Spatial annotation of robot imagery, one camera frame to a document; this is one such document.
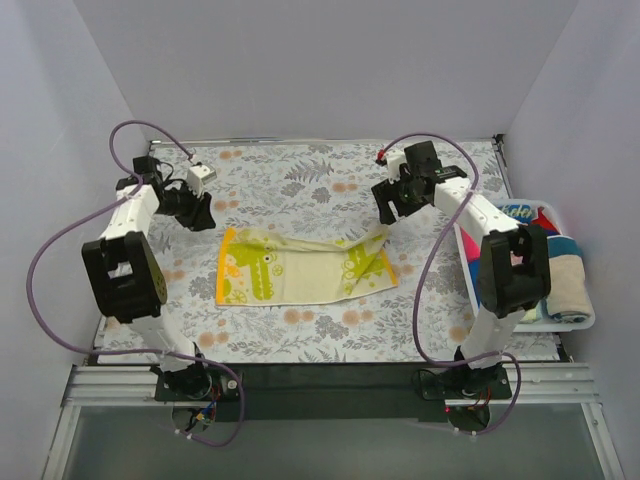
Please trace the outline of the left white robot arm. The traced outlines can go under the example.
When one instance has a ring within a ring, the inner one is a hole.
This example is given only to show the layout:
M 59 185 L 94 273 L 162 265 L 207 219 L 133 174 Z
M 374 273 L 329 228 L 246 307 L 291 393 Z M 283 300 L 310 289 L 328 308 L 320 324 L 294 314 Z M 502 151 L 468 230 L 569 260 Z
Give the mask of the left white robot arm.
M 122 202 L 100 238 L 82 246 L 81 255 L 100 312 L 127 324 L 156 352 L 156 374 L 173 392 L 189 399 L 205 398 L 213 386 L 196 344 L 178 327 L 166 308 L 168 286 L 147 240 L 153 216 L 174 218 L 191 232 L 211 230 L 211 195 L 205 185 L 215 171 L 201 163 L 173 187 L 152 156 L 133 160 L 134 174 L 118 181 Z

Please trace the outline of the yellow lemon print towel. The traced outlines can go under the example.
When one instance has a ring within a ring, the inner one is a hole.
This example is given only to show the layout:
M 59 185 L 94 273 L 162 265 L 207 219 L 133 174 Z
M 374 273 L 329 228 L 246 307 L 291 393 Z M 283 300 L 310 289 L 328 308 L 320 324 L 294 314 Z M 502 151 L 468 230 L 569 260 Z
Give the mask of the yellow lemon print towel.
M 326 305 L 394 288 L 388 234 L 378 226 L 354 241 L 318 242 L 229 228 L 219 251 L 216 304 Z

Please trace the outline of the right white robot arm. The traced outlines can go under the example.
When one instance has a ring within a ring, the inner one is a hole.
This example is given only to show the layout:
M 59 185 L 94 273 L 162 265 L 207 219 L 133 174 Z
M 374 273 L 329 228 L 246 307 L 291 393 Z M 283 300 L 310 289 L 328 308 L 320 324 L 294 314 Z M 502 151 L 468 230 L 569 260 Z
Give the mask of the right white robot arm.
M 515 327 L 550 293 L 547 236 L 541 227 L 518 222 L 480 194 L 477 173 L 443 165 L 429 140 L 400 153 L 384 147 L 376 162 L 388 175 L 371 189 L 383 224 L 430 205 L 480 248 L 480 307 L 471 331 L 453 360 L 427 362 L 440 370 L 428 378 L 437 392 L 451 390 L 469 398 L 486 393 L 499 376 Z

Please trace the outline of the blue beige Doraemon towel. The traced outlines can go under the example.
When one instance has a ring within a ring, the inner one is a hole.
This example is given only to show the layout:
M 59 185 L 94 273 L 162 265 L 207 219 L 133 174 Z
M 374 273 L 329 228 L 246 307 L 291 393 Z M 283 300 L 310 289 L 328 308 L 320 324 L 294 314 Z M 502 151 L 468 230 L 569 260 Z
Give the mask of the blue beige Doraemon towel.
M 593 307 L 586 289 L 582 252 L 567 236 L 547 238 L 551 289 L 544 301 L 546 315 L 558 323 L 590 320 Z

